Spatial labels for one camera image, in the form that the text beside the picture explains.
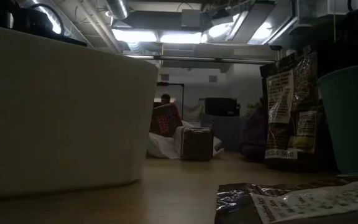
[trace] pipe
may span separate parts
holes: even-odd
[[[246,59],[246,58],[211,58],[211,57],[187,57],[187,56],[168,56],[168,55],[128,55],[132,58],[144,60],[178,60],[191,62],[216,62],[216,63],[243,63],[251,65],[267,65],[274,63],[274,60]]]
[[[92,24],[93,28],[98,32],[100,37],[104,40],[104,42],[109,46],[109,48],[113,52],[118,52],[116,46],[110,41],[110,39],[106,36],[106,34],[100,29],[100,27],[96,24],[96,21],[92,18],[92,16],[88,13],[88,11],[85,9],[84,5],[80,2],[80,0],[76,0],[76,3],[78,5],[78,8],[83,11],[85,17],[89,20],[89,22]]]
[[[130,50],[137,55],[148,55],[150,51],[146,50],[142,42],[127,43]]]
[[[82,0],[82,2],[85,4],[86,8],[89,10],[92,16],[97,20],[104,33],[109,37],[110,41],[115,45],[116,51],[114,53],[121,53],[121,45],[112,33],[111,28],[105,25],[105,21],[100,18],[98,12],[96,12],[96,9],[93,7],[89,0]]]
[[[125,19],[130,13],[126,0],[106,0],[106,5],[115,19]]]

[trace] green bin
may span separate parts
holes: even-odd
[[[343,174],[358,172],[358,66],[321,77],[318,88],[338,169]]]

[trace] wooden floor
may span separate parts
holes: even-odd
[[[320,178],[268,170],[237,154],[211,162],[147,159],[144,179],[131,185],[0,201],[0,223],[213,223],[220,184],[300,184]]]

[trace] white wall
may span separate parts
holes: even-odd
[[[260,65],[234,64],[226,73],[219,69],[162,68],[162,74],[170,75],[170,83],[185,84],[185,105],[195,106],[198,99],[206,97],[237,98],[241,104],[240,115],[245,115],[249,103],[259,102],[262,97]],[[218,83],[208,83],[209,75],[217,75]],[[158,86],[156,97],[167,93],[178,102],[181,113],[181,86]]]
[[[185,105],[196,106],[200,98],[207,97],[231,97],[226,86],[226,74],[219,69],[212,68],[162,68],[161,74],[169,74],[169,83],[185,84]],[[209,83],[209,76],[218,76],[217,83]],[[158,86],[155,96],[161,97],[162,94],[169,94],[176,99],[176,103],[181,114],[182,87],[181,86]]]
[[[240,115],[247,113],[249,103],[259,102],[263,96],[260,65],[234,64],[226,73],[227,89],[231,98],[241,105]]]
[[[160,74],[169,74],[170,83],[205,84],[209,82],[210,75],[218,77],[218,83],[226,81],[226,74],[217,68],[161,68]]]

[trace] product label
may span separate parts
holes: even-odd
[[[288,131],[285,128],[270,127],[267,136],[267,149],[287,149],[289,140]]]
[[[296,149],[268,149],[265,151],[265,159],[271,158],[298,159],[298,151]]]
[[[288,124],[293,98],[293,70],[267,78],[268,122]]]
[[[315,141],[315,137],[291,136],[288,142],[288,148],[301,152],[314,153]]]
[[[358,210],[358,182],[297,190],[279,197],[250,196],[264,224]]]
[[[298,136],[316,136],[316,115],[317,111],[299,113]]]

